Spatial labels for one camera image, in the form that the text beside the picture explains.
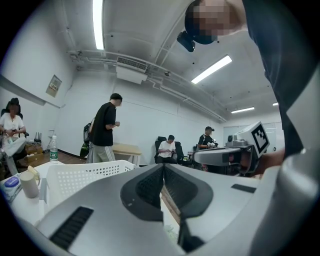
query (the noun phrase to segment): black grille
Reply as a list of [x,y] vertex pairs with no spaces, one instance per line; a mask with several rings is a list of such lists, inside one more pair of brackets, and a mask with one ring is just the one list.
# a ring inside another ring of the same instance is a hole
[[94,210],[79,207],[72,215],[58,228],[50,240],[57,246],[67,250],[76,239]]

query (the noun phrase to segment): plastic bottle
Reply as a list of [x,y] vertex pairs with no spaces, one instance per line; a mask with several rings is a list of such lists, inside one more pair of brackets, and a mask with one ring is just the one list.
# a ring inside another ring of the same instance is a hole
[[50,162],[53,164],[58,163],[58,145],[57,136],[53,135],[50,143]]

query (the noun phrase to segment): air conditioner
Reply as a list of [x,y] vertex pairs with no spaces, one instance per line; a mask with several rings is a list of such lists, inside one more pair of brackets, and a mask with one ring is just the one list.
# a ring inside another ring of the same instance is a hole
[[128,58],[118,57],[116,61],[116,77],[136,84],[146,81],[147,65]]

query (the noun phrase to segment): white container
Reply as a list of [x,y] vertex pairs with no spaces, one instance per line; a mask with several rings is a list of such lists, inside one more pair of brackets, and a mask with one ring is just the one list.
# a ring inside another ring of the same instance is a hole
[[138,168],[125,160],[51,165],[46,175],[46,182],[41,182],[40,218],[48,211],[78,192],[88,184]]

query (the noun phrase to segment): air vent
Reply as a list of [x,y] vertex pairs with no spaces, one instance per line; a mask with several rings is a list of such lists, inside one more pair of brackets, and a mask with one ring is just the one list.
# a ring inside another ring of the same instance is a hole
[[116,62],[117,62],[117,65],[119,65],[119,66],[122,66],[122,67],[125,67],[125,68],[129,68],[129,69],[133,69],[133,70],[139,71],[141,73],[145,73],[146,70],[147,70],[147,65],[146,64],[137,62],[137,61],[132,60],[132,59],[118,57]]
[[76,239],[81,229],[86,224],[94,210],[79,207],[74,213],[58,228],[50,240],[57,246],[67,250]]

